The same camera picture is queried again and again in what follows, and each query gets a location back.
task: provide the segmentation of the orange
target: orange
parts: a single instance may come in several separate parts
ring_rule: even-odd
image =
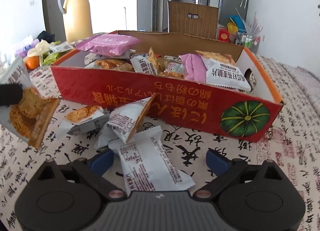
[[[26,60],[25,62],[27,69],[35,69],[39,66],[39,56],[33,56]]]

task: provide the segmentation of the yellow thermos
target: yellow thermos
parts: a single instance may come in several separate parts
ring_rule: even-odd
[[[82,40],[92,36],[90,5],[88,0],[61,0],[58,6],[63,14],[67,42]]]

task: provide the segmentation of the tablecloth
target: tablecloth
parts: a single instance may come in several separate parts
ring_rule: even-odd
[[[299,231],[320,230],[320,119],[284,67],[273,59],[258,59],[285,102],[284,108],[258,143],[185,129],[153,118],[146,118],[142,128],[161,125],[162,142],[172,164],[191,175],[196,183],[190,189],[191,193],[215,178],[205,164],[208,148],[229,159],[241,158],[249,164],[262,164],[265,159],[276,161],[306,203],[307,211]],[[0,128],[0,219],[9,230],[21,230],[14,203],[45,160],[54,159],[57,164],[65,164],[79,157],[91,158],[99,152],[93,148],[98,131],[56,138],[58,125],[64,116],[83,105],[61,98],[50,68],[38,68],[30,76],[42,95],[59,97],[61,103],[51,119],[40,150],[28,146],[4,127]],[[124,188],[117,157],[104,177]]]

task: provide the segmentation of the pumpkin illustration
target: pumpkin illustration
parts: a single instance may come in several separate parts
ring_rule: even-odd
[[[231,136],[247,137],[262,130],[269,118],[270,111],[263,103],[238,102],[222,113],[220,126]]]

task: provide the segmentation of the pink snack packet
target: pink snack packet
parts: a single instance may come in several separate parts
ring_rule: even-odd
[[[95,35],[88,40],[84,40],[76,45],[76,49],[90,51],[95,54],[108,57],[121,56],[128,51],[132,45],[138,44],[139,39],[119,34],[103,34],[98,37]]]
[[[194,79],[192,55],[194,54],[185,54],[185,55],[179,56],[184,67],[184,79],[190,80],[190,81],[193,81]]]
[[[206,83],[207,68],[199,55],[191,54],[194,79],[199,83]]]

